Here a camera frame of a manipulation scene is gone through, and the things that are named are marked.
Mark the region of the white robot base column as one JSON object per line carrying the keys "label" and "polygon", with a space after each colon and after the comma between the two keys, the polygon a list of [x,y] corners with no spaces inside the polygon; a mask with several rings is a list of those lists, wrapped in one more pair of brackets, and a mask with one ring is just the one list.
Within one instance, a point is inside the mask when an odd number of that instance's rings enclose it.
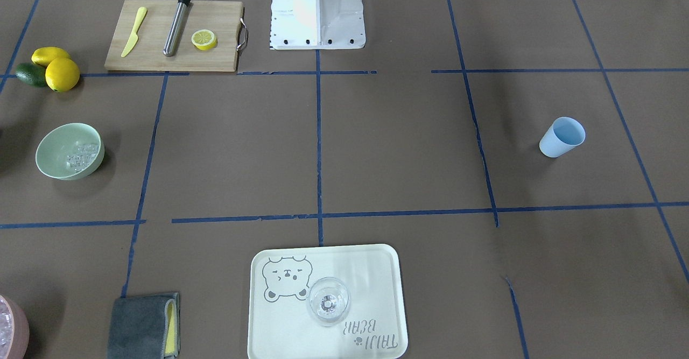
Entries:
{"label": "white robot base column", "polygon": [[272,50],[357,50],[367,43],[363,0],[272,0]]}

